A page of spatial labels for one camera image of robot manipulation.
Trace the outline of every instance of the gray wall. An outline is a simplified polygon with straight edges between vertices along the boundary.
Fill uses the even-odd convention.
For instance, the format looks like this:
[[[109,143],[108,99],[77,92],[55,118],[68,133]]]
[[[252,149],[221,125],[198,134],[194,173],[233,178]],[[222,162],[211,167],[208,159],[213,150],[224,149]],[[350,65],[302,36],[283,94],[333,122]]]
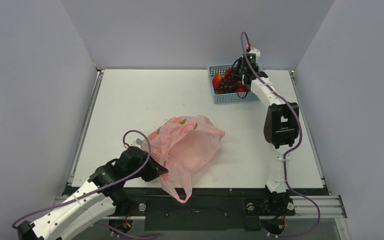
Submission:
[[[384,1],[336,0],[296,79],[352,239],[384,239]]]
[[[334,0],[61,0],[101,69],[233,63],[246,31],[267,69],[294,69]]]
[[[95,78],[59,0],[0,0],[0,240],[62,193]]]

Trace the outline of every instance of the white tabletop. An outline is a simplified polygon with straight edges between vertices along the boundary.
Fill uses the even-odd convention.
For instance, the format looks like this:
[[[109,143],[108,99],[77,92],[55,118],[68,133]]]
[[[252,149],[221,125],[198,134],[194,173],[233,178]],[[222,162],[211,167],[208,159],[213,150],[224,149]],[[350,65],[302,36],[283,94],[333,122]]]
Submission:
[[[288,71],[265,71],[278,92],[296,102]],[[145,134],[176,116],[207,116],[225,131],[218,155],[192,177],[195,188],[264,188],[272,158],[264,139],[267,108],[259,101],[214,104],[206,70],[107,69],[83,142],[72,186],[95,169],[120,157],[122,137],[131,129]],[[322,188],[322,181],[300,118],[303,140],[291,153],[288,181],[293,188]],[[131,133],[128,142],[140,135]],[[160,187],[160,180],[133,179],[125,187]]]

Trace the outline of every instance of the plastic bag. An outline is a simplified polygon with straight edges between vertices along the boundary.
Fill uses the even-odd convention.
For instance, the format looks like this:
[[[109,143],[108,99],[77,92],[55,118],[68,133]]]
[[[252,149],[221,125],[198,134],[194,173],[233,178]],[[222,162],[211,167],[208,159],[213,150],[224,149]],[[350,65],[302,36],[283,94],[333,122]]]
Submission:
[[[202,115],[173,117],[149,134],[151,156],[168,169],[168,173],[160,176],[162,189],[180,203],[186,203],[192,195],[192,174],[216,156],[224,136],[224,131]],[[148,145],[143,144],[142,149],[147,151]],[[173,182],[183,187],[184,200]]]

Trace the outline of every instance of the blue basket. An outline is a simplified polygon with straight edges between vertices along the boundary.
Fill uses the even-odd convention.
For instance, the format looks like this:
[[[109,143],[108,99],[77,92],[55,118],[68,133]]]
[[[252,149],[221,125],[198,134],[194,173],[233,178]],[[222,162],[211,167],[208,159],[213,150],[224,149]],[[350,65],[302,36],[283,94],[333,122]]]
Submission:
[[[257,63],[259,70],[261,71],[261,66],[259,63]],[[239,92],[239,93],[225,93],[225,94],[216,94],[214,92],[213,88],[213,78],[216,74],[221,74],[222,76],[225,75],[225,71],[227,69],[230,69],[232,67],[231,64],[226,65],[215,65],[215,66],[209,66],[208,69],[208,78],[209,78],[209,85],[211,88],[211,94],[212,99],[214,100],[215,104],[222,104],[222,103],[232,103],[232,102],[243,102],[243,101],[251,101],[251,100],[257,100],[258,97],[252,93],[248,92],[248,95],[245,96],[245,92]]]

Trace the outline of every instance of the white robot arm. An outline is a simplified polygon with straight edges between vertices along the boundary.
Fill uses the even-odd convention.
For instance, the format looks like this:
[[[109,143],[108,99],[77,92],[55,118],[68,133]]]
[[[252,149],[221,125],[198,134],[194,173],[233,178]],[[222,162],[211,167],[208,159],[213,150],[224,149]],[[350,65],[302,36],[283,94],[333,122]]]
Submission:
[[[271,144],[270,155],[273,157],[273,161],[270,162],[266,186],[271,193],[285,193],[288,186],[285,182],[284,161],[287,163],[291,159],[289,154],[284,159],[283,154],[289,147],[292,147],[294,139],[298,137],[297,121],[285,102],[276,96],[276,89],[268,76],[263,71],[259,71],[256,61],[260,58],[260,51],[256,48],[249,49],[247,58],[252,68],[260,77],[264,78],[265,84],[256,79],[243,56],[238,60],[233,77],[242,79],[242,84],[247,86],[248,90],[253,92],[267,107],[264,137]],[[298,115],[298,105],[296,103],[290,103],[290,105]]]
[[[149,182],[165,173],[168,170],[147,152],[130,146],[120,158],[98,167],[62,206],[56,206],[33,222],[20,223],[16,227],[18,239],[71,240],[98,220],[113,214],[116,206],[130,200],[123,190],[124,178],[133,174],[130,179],[141,177]]]

